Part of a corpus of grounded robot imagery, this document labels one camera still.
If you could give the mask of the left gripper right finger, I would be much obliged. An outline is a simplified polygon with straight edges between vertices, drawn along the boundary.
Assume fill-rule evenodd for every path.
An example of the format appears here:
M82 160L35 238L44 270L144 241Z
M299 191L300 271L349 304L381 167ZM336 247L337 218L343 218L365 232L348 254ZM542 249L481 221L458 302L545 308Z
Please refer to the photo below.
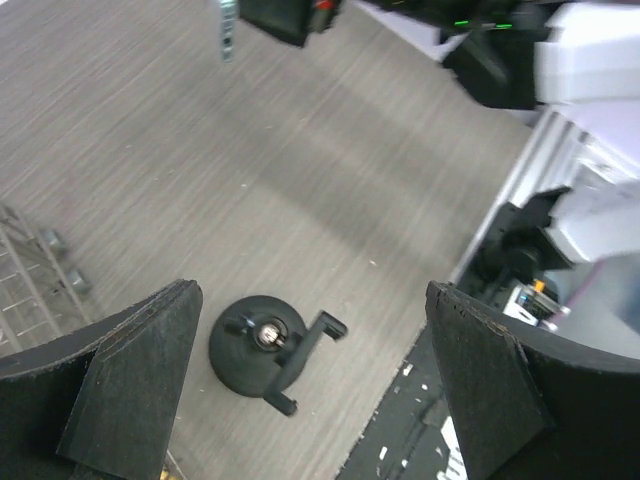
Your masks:
M471 479L636 479L639 362L432 281L426 317Z

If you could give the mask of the black smartphone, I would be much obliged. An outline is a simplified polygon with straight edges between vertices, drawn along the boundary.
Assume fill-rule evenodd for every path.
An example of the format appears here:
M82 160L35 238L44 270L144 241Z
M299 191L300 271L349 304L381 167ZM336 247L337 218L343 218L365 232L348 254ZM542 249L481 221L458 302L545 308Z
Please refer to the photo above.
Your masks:
M233 59L235 22L238 16L236 0L219 0L220 8L220 53L224 62Z

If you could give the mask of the black phone stand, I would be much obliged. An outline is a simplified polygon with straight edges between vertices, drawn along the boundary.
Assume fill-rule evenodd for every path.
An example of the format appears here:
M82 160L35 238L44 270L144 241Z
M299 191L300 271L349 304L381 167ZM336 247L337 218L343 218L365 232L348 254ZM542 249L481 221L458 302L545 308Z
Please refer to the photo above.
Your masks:
M339 341L348 328L326 311L306 326L287 302L252 295L235 301L216 320L209 336L209 361L229 390L261 398L290 417L298 403L284 391L299 378L323 334Z

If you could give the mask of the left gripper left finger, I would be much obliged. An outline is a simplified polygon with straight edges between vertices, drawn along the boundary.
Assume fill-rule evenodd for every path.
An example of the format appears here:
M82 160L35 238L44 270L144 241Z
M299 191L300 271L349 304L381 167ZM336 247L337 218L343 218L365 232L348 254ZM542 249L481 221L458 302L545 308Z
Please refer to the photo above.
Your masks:
M177 280L1 360L4 479L157 479L203 304Z

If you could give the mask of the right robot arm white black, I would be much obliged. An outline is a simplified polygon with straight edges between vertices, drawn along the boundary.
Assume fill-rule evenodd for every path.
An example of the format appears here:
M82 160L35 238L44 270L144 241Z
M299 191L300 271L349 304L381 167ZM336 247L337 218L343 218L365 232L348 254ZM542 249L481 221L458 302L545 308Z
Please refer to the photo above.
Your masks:
M531 308L546 272L639 249L639 156L596 132L639 107L639 9L620 1L384 1L457 45L441 61L483 106L542 109L456 276Z

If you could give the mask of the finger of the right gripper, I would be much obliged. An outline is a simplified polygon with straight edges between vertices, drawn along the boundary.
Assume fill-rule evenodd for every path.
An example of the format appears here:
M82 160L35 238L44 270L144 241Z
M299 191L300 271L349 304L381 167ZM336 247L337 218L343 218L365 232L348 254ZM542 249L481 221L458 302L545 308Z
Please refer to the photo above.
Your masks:
M338 0L240 0L239 14L275 39L304 47L310 34L322 34L333 26L342 4Z

